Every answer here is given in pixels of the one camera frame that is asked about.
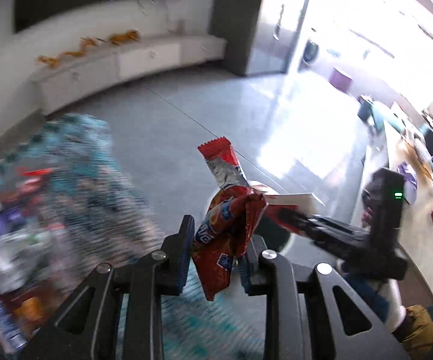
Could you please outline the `white blue gloved right hand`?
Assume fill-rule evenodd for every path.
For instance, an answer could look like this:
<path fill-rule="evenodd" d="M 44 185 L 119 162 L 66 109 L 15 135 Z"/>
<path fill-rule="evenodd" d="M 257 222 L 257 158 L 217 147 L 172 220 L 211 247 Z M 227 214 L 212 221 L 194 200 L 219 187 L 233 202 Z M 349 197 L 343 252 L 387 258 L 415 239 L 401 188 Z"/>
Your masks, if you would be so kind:
<path fill-rule="evenodd" d="M 351 273 L 345 273 L 344 278 L 390 332 L 402 325 L 406 308 L 396 280 L 373 281 Z"/>

